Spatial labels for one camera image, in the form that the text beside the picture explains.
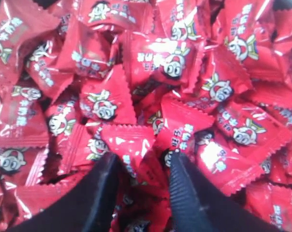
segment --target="pile of candy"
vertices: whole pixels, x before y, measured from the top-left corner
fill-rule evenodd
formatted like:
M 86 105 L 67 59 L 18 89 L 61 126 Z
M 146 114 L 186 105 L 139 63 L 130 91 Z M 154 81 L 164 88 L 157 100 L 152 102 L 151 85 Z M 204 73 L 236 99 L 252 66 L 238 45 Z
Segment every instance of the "pile of candy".
M 170 231 L 178 149 L 292 232 L 292 9 L 22 2 L 0 2 L 0 231 L 54 203 L 108 151 L 124 167 L 111 231 Z

